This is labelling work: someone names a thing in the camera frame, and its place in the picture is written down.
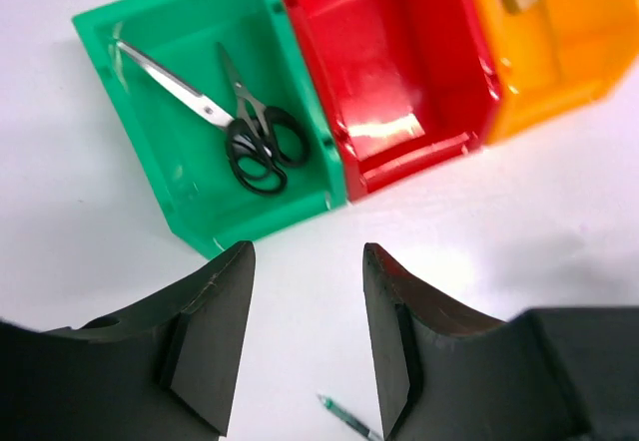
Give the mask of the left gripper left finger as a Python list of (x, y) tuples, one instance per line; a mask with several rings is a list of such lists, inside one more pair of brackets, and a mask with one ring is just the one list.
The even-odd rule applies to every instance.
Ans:
[(1, 325), (5, 440), (217, 440), (229, 429), (256, 269), (249, 241), (74, 329)]

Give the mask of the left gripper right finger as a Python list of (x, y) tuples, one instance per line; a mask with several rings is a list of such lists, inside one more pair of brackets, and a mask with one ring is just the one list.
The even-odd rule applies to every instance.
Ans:
[(362, 277), (387, 440), (634, 440), (638, 310), (544, 307), (502, 321), (369, 243)]

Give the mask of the green pen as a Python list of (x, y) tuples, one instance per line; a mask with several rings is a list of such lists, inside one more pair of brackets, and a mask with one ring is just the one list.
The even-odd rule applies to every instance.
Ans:
[(331, 413), (335, 418), (340, 420), (343, 424), (348, 426), (362, 438), (368, 441), (383, 441), (383, 437), (380, 434), (365, 425), (362, 421), (357, 419), (352, 413), (336, 403), (329, 396), (318, 393), (317, 398), (319, 400), (319, 403), (326, 411)]

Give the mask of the green plastic bin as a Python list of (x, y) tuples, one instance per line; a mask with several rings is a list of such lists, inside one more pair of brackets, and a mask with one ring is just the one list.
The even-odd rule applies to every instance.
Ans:
[[(170, 230), (201, 255), (345, 204), (342, 164), (283, 0), (120, 0), (73, 23)], [(255, 194), (232, 171), (227, 62), (309, 140), (309, 160), (288, 170), (280, 194)]]

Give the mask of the yellow plastic bin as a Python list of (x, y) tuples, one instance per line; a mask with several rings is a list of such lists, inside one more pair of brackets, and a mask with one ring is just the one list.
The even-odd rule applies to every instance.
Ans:
[(638, 55), (638, 0), (474, 1), (503, 88), (488, 144), (603, 98)]

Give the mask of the red plastic bin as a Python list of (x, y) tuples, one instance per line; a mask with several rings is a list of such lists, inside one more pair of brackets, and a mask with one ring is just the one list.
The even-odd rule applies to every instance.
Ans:
[(485, 141), (501, 87), (473, 0), (284, 0), (364, 198)]

